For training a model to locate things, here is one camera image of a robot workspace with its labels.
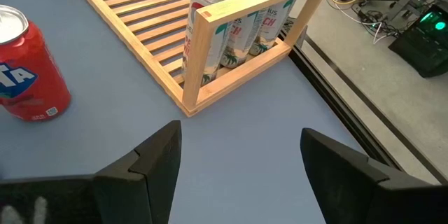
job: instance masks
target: red soda can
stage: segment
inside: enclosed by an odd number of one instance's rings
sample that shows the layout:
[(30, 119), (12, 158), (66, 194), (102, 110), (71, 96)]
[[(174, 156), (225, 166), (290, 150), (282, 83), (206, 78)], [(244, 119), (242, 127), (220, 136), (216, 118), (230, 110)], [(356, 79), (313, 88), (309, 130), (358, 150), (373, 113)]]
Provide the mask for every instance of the red soda can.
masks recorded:
[(61, 114), (71, 95), (39, 28), (0, 5), (0, 104), (23, 120)]

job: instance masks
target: wooden frame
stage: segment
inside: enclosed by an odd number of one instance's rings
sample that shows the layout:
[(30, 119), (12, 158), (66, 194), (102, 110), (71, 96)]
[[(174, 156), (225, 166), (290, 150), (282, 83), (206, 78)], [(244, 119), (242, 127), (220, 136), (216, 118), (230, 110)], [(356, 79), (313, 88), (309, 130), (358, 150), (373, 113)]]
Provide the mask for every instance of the wooden frame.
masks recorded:
[[(180, 74), (176, 76), (170, 74), (175, 70), (180, 69), (182, 59), (177, 59), (164, 66), (162, 66), (161, 62), (172, 58), (175, 55), (179, 56), (183, 51), (183, 46), (178, 45), (156, 55), (153, 55), (152, 52), (159, 50), (163, 46), (182, 41), (185, 32), (183, 31), (176, 35), (168, 36), (160, 39), (157, 43), (149, 43), (148, 45), (144, 45), (143, 41), (167, 34), (173, 30), (184, 28), (186, 25), (185, 20), (180, 20), (178, 22), (169, 21), (185, 17), (188, 14), (189, 0), (88, 1), (187, 116), (195, 115), (198, 111), (201, 111), (210, 104), (216, 102), (227, 93), (238, 88), (252, 77), (283, 59), (291, 51), (291, 48), (305, 28), (305, 25), (308, 23), (321, 2), (321, 0), (306, 1), (297, 17), (297, 22), (290, 29), (284, 41), (277, 39), (276, 45), (273, 48), (257, 57), (249, 57), (246, 63), (238, 66), (236, 69), (219, 69), (216, 80), (203, 87), (200, 87), (202, 72), (204, 70), (211, 42), (211, 33), (214, 28), (218, 25), (230, 22), (235, 18), (240, 18), (241, 16), (285, 0), (225, 0), (196, 10), (193, 29), (201, 32), (193, 34), (190, 54), (195, 56), (189, 59), (185, 83), (182, 88), (181, 84), (184, 81), (183, 77)], [(130, 4), (114, 7), (115, 5), (127, 1), (130, 2)], [(171, 3), (164, 6), (158, 6), (151, 10), (142, 10), (137, 13), (132, 13), (147, 6), (154, 6), (167, 2)], [(141, 17), (152, 16), (155, 13), (163, 13), (163, 11), (174, 10), (176, 8), (183, 9), (136, 24), (126, 25)], [(125, 17), (119, 17), (119, 15), (124, 13), (132, 14), (126, 15)], [(135, 34), (137, 31), (155, 27), (157, 25), (162, 26), (142, 34)]]

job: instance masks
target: can lid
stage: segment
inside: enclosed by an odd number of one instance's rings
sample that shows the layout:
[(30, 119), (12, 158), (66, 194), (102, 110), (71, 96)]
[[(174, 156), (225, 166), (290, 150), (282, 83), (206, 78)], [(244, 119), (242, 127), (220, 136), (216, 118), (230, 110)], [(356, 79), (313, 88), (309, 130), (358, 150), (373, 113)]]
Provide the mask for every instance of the can lid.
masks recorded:
[(28, 30), (28, 20), (18, 9), (0, 5), (0, 45), (9, 43)]

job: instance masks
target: green light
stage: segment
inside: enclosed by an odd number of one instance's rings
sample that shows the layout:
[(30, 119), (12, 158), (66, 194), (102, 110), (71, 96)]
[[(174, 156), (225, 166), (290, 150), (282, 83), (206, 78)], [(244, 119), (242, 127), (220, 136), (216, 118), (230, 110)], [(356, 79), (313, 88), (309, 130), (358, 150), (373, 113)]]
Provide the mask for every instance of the green light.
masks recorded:
[(430, 16), (431, 14), (433, 14), (433, 13), (428, 13), (428, 14), (426, 14), (426, 15), (420, 20), (420, 22), (425, 21), (427, 18), (429, 18), (429, 16)]
[(445, 24), (445, 22), (438, 22), (437, 24), (435, 24), (435, 28), (438, 30), (441, 30), (443, 28), (445, 28), (447, 26), (447, 24)]

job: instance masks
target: table surface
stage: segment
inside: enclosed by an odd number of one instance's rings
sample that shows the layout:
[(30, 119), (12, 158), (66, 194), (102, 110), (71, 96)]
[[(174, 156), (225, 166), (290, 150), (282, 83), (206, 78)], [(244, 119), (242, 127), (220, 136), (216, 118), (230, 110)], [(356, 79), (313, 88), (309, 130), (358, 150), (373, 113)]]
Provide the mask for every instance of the table surface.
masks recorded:
[(301, 129), (361, 147), (290, 59), (186, 118), (86, 0), (0, 4), (42, 29), (73, 95), (49, 122), (22, 122), (0, 108), (0, 179), (94, 173), (181, 119), (170, 223), (324, 223)]

